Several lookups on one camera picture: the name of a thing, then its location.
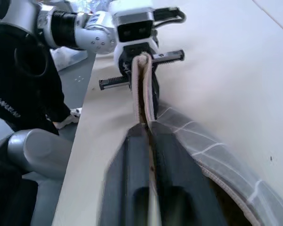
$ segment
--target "black fabric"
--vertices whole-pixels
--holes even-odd
[[[22,179],[5,211],[2,226],[30,226],[38,193],[38,183]]]
[[[0,141],[0,161],[11,165],[10,160],[8,159],[8,141],[11,135]]]
[[[14,167],[0,162],[0,226],[29,226],[37,192],[35,181],[22,179]]]
[[[54,125],[46,119],[61,122],[69,114],[64,104],[62,84],[51,54],[44,76],[29,78],[15,66],[15,48],[0,42],[0,118],[14,130],[40,128],[58,134]],[[27,59],[32,68],[38,60]]]

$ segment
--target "black cable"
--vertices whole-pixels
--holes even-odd
[[[154,25],[153,28],[154,28],[154,29],[157,29],[157,28],[159,28],[159,27],[161,27],[161,26],[164,26],[164,25],[167,25],[167,24],[180,24],[180,23],[183,23],[183,22],[185,21],[185,19],[186,19],[185,14],[184,14],[182,11],[180,11],[180,10],[179,10],[177,13],[178,13],[178,16],[179,16],[180,18],[177,18],[177,19],[169,19],[169,20],[160,22],[160,23]]]

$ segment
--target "beige fabric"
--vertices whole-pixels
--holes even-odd
[[[152,101],[152,58],[148,53],[142,53],[134,57],[132,61],[132,94],[134,101],[134,114],[138,122],[149,123],[154,121],[154,110]],[[149,195],[149,226],[161,226],[156,181],[154,171],[153,151],[149,144],[149,168],[150,168],[150,195]]]
[[[201,122],[283,197],[283,30],[251,0],[165,0],[184,24],[158,31],[161,52],[186,60],[157,70],[161,98]],[[128,87],[99,91],[119,76],[98,56],[83,105],[54,226],[95,226],[104,174],[134,125]]]

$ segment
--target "white seam line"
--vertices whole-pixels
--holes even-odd
[[[183,129],[184,127],[186,127],[187,125],[191,124],[192,122],[194,122],[194,121],[190,121],[190,122],[184,124],[182,127],[179,127],[179,128],[178,128],[177,130],[175,130],[173,133],[178,132],[179,130]]]
[[[185,128],[182,128],[182,130],[183,130],[183,131],[186,131],[186,132],[189,132],[189,133],[197,134],[197,135],[199,135],[199,136],[201,136],[201,137],[205,137],[205,138],[207,138],[207,139],[209,139],[209,140],[211,140],[211,141],[214,141],[215,143],[218,143],[218,142],[217,142],[216,140],[214,140],[213,138],[210,138],[210,137],[208,137],[208,136],[206,136],[206,135],[203,135],[203,134],[201,134],[201,133],[195,132],[195,131],[193,131],[193,130],[188,130],[188,129],[185,129]]]
[[[255,184],[255,190],[254,192],[250,195],[250,197],[247,199],[247,202],[248,203],[252,203],[253,200],[255,199],[255,197],[257,196],[258,194],[258,190],[259,190],[259,184],[261,183],[262,180],[258,180]]]
[[[210,147],[207,147],[206,149],[204,149],[204,150],[201,151],[201,152],[197,152],[197,153],[192,154],[192,156],[195,156],[195,155],[198,155],[198,154],[203,154],[203,153],[205,153],[206,151],[208,151],[209,149],[211,149],[211,148],[213,148],[213,147],[215,147],[215,146],[219,146],[219,145],[224,145],[224,144],[223,144],[223,143],[213,144],[213,145],[211,145]]]
[[[166,113],[169,109],[171,109],[171,107],[168,107],[159,117],[157,117],[157,119],[159,119],[164,113]]]

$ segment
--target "fabric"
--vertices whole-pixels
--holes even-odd
[[[0,226],[30,226],[38,184],[0,162]]]
[[[283,225],[283,199],[207,128],[162,101],[157,121],[172,130],[203,173],[238,204],[252,225]]]
[[[58,134],[46,119],[61,122],[69,114],[58,72],[49,54],[48,71],[40,78],[28,78],[15,67],[15,48],[0,43],[0,118],[14,130],[40,128]],[[27,57],[31,68],[38,68],[39,60]]]

